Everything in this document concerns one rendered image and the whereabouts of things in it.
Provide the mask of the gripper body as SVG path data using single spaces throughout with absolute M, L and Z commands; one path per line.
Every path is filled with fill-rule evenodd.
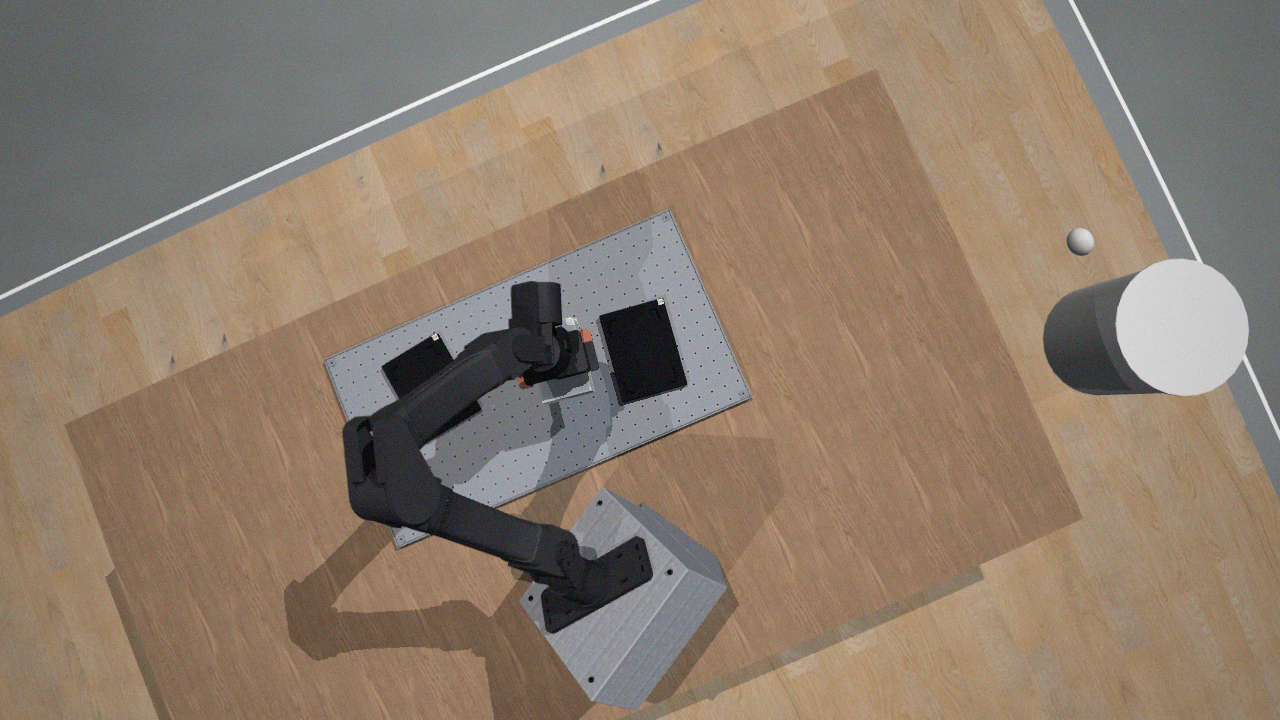
M 579 375 L 586 372 L 594 372 L 599 368 L 593 341 L 582 343 L 582 337 L 579 331 L 570 331 L 568 334 L 570 334 L 570 343 L 572 347 L 572 352 L 564 348 L 564 363 L 561 365 L 561 368 L 549 374 L 541 374 L 527 369 L 526 372 L 522 373 L 524 382 L 526 386 L 532 386 L 552 379 L 561 380 L 571 375 Z

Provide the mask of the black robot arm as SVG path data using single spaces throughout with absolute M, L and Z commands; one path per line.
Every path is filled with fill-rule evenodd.
M 556 634 L 652 580 L 645 541 L 635 536 L 596 560 L 582 559 L 570 530 L 511 516 L 442 486 L 420 451 L 477 398 L 527 369 L 556 372 L 564 348 L 572 352 L 559 283 L 513 284 L 511 310 L 511 329 L 480 334 L 410 393 L 346 423 L 349 505 L 364 520 L 436 536 L 529 571 L 532 582 L 549 585 L 541 609 L 547 632 Z

